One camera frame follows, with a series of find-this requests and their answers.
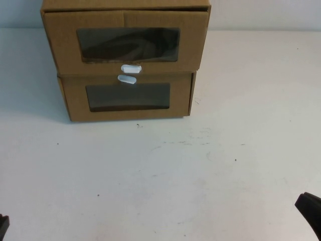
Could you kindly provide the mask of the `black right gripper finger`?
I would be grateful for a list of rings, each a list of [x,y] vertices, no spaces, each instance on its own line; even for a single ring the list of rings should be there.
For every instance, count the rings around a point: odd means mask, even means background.
[[[308,192],[304,194],[308,200],[308,215],[306,221],[311,226],[318,240],[320,240],[320,197]]]
[[[305,194],[301,194],[296,203],[295,203],[295,207],[298,209],[298,211],[301,213],[301,215],[306,219],[307,215],[308,215],[308,200],[305,196]]]

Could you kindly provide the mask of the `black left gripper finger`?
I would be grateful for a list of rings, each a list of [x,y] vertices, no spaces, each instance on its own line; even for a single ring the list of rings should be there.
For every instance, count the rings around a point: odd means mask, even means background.
[[[10,225],[10,219],[8,216],[3,216],[0,214],[0,232],[6,233]]]

